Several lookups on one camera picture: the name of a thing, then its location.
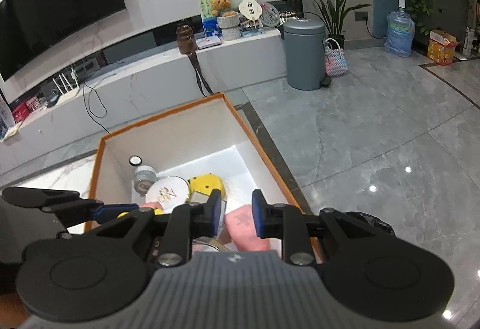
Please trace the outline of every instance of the cardboard box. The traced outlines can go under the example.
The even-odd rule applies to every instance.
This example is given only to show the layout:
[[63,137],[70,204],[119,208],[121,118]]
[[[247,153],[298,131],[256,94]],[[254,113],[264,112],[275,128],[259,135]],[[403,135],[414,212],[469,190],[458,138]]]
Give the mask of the cardboard box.
[[445,31],[432,30],[427,57],[439,65],[450,65],[453,62],[455,48],[458,44],[457,39]]
[[[255,134],[221,93],[105,135],[97,151],[89,198],[106,204],[136,202],[131,190],[135,171],[129,164],[132,155],[140,156],[144,165],[152,166],[162,176],[187,180],[216,174],[225,186],[225,213],[251,204],[256,188],[262,190],[269,204],[299,207]],[[94,226],[87,222],[85,231]],[[230,236],[221,233],[219,240],[225,244]],[[280,241],[272,240],[272,249],[281,251]],[[316,242],[313,247],[321,257]]]

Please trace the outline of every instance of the wall outlet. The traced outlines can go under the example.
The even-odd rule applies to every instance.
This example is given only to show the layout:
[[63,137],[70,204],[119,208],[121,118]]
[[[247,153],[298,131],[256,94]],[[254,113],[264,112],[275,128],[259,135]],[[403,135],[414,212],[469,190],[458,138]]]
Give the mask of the wall outlet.
[[355,21],[368,21],[368,11],[355,11]]

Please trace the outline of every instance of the potted plant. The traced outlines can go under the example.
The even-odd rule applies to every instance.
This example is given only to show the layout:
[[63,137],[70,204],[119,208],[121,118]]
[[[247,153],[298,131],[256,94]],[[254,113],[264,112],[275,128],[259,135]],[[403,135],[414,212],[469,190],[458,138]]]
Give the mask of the potted plant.
[[353,7],[347,7],[348,0],[313,0],[322,15],[320,18],[328,30],[329,38],[337,40],[341,48],[344,46],[345,36],[343,35],[343,22],[350,11],[369,7],[371,4],[358,4]]

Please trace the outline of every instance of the pink bag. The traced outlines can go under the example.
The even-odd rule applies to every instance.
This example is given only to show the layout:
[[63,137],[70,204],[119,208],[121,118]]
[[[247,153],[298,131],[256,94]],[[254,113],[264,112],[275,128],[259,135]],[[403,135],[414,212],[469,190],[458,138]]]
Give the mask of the pink bag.
[[[334,48],[330,42],[335,43],[337,47]],[[333,38],[327,38],[325,44],[325,72],[327,76],[332,78],[347,72],[347,61],[338,42]]]

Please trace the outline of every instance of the brown bag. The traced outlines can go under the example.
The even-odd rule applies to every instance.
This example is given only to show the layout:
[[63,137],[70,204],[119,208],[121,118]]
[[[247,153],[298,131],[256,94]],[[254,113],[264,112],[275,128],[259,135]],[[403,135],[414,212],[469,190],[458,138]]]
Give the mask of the brown bag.
[[194,31],[188,25],[177,28],[177,45],[180,53],[186,55],[197,50],[197,43],[194,37]]
[[183,55],[187,55],[190,59],[191,66],[195,70],[195,76],[197,78],[197,85],[198,89],[202,93],[203,96],[206,97],[205,93],[203,92],[202,83],[207,92],[210,95],[213,95],[214,92],[208,85],[207,81],[203,77],[202,69],[200,68],[200,63],[198,62],[197,57],[197,43],[195,41],[194,31],[188,25],[179,26],[177,28],[177,45],[180,53]]

